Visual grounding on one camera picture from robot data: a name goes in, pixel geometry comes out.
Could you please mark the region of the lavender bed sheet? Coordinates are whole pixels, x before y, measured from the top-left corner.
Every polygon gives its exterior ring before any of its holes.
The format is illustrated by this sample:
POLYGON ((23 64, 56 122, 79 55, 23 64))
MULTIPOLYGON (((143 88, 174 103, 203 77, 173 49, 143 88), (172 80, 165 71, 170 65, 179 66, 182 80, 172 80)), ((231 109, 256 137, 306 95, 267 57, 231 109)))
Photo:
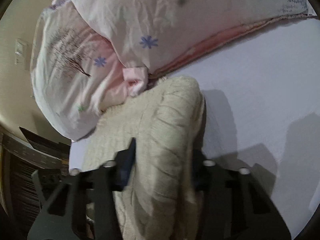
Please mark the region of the lavender bed sheet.
MULTIPOLYGON (((204 98, 193 150, 222 161, 237 154, 275 174, 271 200, 299 238, 319 220, 319 21, 276 23, 171 78, 180 76, 194 78, 204 98)), ((86 172, 89 137, 72 143, 70 170, 86 172)))

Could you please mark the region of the white wall switch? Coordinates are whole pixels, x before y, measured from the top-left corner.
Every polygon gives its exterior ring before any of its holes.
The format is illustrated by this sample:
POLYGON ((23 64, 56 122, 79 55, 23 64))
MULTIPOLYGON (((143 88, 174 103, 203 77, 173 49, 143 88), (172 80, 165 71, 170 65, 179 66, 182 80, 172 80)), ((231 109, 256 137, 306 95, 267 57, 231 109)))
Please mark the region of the white wall switch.
POLYGON ((27 59, 27 47, 28 44, 23 40, 17 38, 15 41, 15 64, 20 65, 23 68, 27 59))

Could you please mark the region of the right pink floral pillow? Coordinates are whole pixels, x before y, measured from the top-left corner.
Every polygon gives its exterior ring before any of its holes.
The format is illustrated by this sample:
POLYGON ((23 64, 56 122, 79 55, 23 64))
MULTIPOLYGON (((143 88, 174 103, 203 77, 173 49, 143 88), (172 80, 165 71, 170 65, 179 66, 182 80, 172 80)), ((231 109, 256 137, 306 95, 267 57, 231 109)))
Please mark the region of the right pink floral pillow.
POLYGON ((70 1, 112 43, 124 66, 145 66, 151 74, 177 68, 262 25, 315 14, 308 0, 70 1))

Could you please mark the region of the left pink floral pillow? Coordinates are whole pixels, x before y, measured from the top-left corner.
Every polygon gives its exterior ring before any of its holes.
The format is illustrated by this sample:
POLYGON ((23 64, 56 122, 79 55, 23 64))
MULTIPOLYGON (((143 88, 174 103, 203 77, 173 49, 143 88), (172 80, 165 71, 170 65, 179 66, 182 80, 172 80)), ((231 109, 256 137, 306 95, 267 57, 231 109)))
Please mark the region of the left pink floral pillow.
POLYGON ((82 19, 71 0, 53 0, 40 15, 30 63, 35 101, 61 135, 88 135, 108 107, 143 92, 144 67, 126 68, 112 44, 82 19))

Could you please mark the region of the beige cable-knit sweater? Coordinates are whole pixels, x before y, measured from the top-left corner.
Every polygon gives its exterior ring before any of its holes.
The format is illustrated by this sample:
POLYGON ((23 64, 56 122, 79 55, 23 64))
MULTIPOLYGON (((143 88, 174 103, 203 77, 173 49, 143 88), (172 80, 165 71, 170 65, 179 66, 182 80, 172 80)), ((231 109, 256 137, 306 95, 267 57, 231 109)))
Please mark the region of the beige cable-knit sweater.
POLYGON ((83 171, 113 159, 136 139, 130 182, 114 194, 124 239, 196 237, 202 200, 191 166, 203 111, 199 84, 180 76, 109 108, 100 118, 89 137, 83 171))

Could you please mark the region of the pink floral pillow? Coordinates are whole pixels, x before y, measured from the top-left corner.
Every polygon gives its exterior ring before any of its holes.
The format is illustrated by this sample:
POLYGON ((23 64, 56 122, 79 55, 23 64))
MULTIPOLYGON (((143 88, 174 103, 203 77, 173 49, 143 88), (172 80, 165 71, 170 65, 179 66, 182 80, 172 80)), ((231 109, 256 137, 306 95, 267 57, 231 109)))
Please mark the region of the pink floral pillow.
POLYGON ((177 68, 262 25, 315 14, 308 0, 70 1, 112 43, 124 66, 145 66, 151 74, 177 68))
POLYGON ((88 135, 108 107, 143 92, 144 67, 126 68, 112 44, 82 19, 71 0, 53 0, 40 15, 30 63, 35 101, 61 135, 88 135))

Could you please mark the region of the dark cabinet at left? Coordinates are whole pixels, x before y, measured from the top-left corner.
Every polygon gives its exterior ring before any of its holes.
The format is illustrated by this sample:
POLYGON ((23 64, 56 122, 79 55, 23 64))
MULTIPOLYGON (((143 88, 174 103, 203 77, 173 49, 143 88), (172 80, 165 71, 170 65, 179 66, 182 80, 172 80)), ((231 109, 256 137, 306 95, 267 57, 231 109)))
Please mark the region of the dark cabinet at left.
POLYGON ((66 175, 68 170, 70 144, 21 131, 27 141, 1 128, 1 239, 27 239, 40 212, 33 172, 53 168, 66 175))

